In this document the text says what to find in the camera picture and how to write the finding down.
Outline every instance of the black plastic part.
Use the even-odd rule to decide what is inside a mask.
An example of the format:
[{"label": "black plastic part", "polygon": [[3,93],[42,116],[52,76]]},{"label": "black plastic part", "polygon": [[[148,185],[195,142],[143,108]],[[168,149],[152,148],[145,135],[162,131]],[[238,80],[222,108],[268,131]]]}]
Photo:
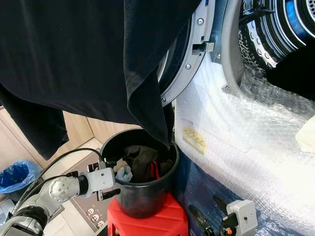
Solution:
[{"label": "black plastic part", "polygon": [[45,210],[39,206],[28,206],[19,210],[14,216],[26,216],[35,219],[44,229],[48,223]]},{"label": "black plastic part", "polygon": [[159,156],[174,161],[173,168],[160,179],[146,183],[128,183],[116,180],[115,188],[121,193],[116,197],[122,211],[133,218],[147,218],[159,212],[171,190],[173,174],[179,162],[177,146],[171,145],[170,150],[152,138],[143,129],[123,131],[104,144],[101,154],[107,161],[117,161],[124,154],[124,148],[130,145],[142,145],[158,151]]},{"label": "black plastic part", "polygon": [[90,173],[90,172],[93,172],[93,171],[94,171],[93,165],[92,164],[88,165],[88,172]]},{"label": "black plastic part", "polygon": [[114,168],[114,166],[116,166],[116,165],[117,165],[117,161],[106,161],[105,162],[106,167]]},{"label": "black plastic part", "polygon": [[78,176],[79,185],[80,185],[80,195],[84,195],[88,192],[89,182],[85,176]]},{"label": "black plastic part", "polygon": [[98,163],[93,164],[93,171],[95,171],[96,168],[98,168]]},{"label": "black plastic part", "polygon": [[266,16],[266,15],[270,15],[272,13],[274,13],[275,11],[272,9],[268,9],[264,6],[258,6],[256,8],[252,8],[251,10],[245,12],[241,17],[240,17],[240,21],[239,24],[241,26],[254,21],[262,16]]},{"label": "black plastic part", "polygon": [[235,213],[231,213],[227,216],[227,219],[222,222],[224,228],[234,228],[238,226],[238,221]]},{"label": "black plastic part", "polygon": [[65,176],[67,176],[67,177],[78,177],[79,173],[77,171],[73,171],[73,172],[65,174]]},{"label": "black plastic part", "polygon": [[114,197],[115,195],[118,195],[118,194],[120,194],[120,189],[119,188],[114,189],[114,190],[112,190],[110,192],[103,193],[103,200],[112,198],[112,197]]},{"label": "black plastic part", "polygon": [[212,198],[216,202],[220,210],[223,211],[225,215],[227,215],[227,210],[226,210],[227,204],[225,203],[225,201],[222,198],[220,198],[218,195],[213,195]]},{"label": "black plastic part", "polygon": [[12,213],[9,211],[8,216],[5,221],[8,221],[12,216],[13,216]]},{"label": "black plastic part", "polygon": [[198,222],[198,225],[200,226],[202,232],[206,236],[215,236],[215,233],[213,231],[212,226],[210,223],[207,221],[206,217],[202,212],[196,208],[194,205],[189,205],[188,210],[191,212],[191,214],[194,216],[196,221]]}]

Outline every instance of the blue trash bag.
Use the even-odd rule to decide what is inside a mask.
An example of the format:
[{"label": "blue trash bag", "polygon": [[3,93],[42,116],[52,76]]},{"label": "blue trash bag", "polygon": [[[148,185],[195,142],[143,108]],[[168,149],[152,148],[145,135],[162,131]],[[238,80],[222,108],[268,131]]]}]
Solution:
[{"label": "blue trash bag", "polygon": [[12,193],[31,184],[41,167],[31,161],[18,161],[0,173],[0,194]]}]

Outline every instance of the black garment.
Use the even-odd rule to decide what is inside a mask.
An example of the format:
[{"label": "black garment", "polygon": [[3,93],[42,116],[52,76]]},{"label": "black garment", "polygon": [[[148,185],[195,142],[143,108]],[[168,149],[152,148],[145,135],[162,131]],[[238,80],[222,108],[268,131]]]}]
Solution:
[{"label": "black garment", "polygon": [[0,101],[29,142],[46,160],[69,140],[62,111],[21,100],[2,85]]},{"label": "black garment", "polygon": [[127,162],[132,172],[131,183],[145,183],[155,180],[157,176],[151,176],[152,167],[155,167],[155,165],[151,165],[152,162],[156,162],[156,171],[160,177],[167,174],[174,166],[172,159],[159,156],[158,151],[150,147],[131,145],[126,147],[124,151],[123,160]]},{"label": "black garment", "polygon": [[168,145],[154,70],[199,2],[2,0],[0,83],[38,113],[139,124]]},{"label": "black garment", "polygon": [[276,68],[267,71],[267,80],[275,86],[315,101],[314,67],[315,42],[290,53]]}]

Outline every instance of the black cable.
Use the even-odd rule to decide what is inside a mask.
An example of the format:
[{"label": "black cable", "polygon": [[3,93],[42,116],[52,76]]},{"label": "black cable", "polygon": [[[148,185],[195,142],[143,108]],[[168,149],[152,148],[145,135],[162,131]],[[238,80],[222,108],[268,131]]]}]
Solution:
[{"label": "black cable", "polygon": [[16,213],[16,210],[22,205],[22,203],[26,199],[26,196],[29,195],[29,193],[33,190],[33,188],[35,188],[35,187],[37,187],[37,185],[41,184],[41,183],[38,183],[38,182],[41,180],[41,177],[44,175],[44,173],[46,173],[49,170],[49,168],[51,168],[56,162],[60,161],[65,156],[68,156],[69,154],[71,154],[73,152],[77,152],[77,151],[92,151],[92,152],[95,152],[98,155],[99,161],[101,162],[103,160],[102,155],[97,150],[92,149],[92,148],[88,148],[88,147],[82,147],[82,148],[74,149],[74,150],[68,151],[68,152],[60,155],[54,161],[52,161],[45,169],[43,169],[42,172],[37,177],[37,179],[27,188],[27,190],[23,193],[23,195],[20,197],[19,201],[15,205],[12,214]]}]

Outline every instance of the red plastic stool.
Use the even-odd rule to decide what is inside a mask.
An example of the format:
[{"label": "red plastic stool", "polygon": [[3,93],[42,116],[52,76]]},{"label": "red plastic stool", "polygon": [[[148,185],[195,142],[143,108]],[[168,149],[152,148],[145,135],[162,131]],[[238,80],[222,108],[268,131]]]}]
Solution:
[{"label": "red plastic stool", "polygon": [[163,209],[146,219],[134,219],[124,214],[116,199],[107,211],[108,236],[188,236],[188,219],[179,203],[168,194]]}]

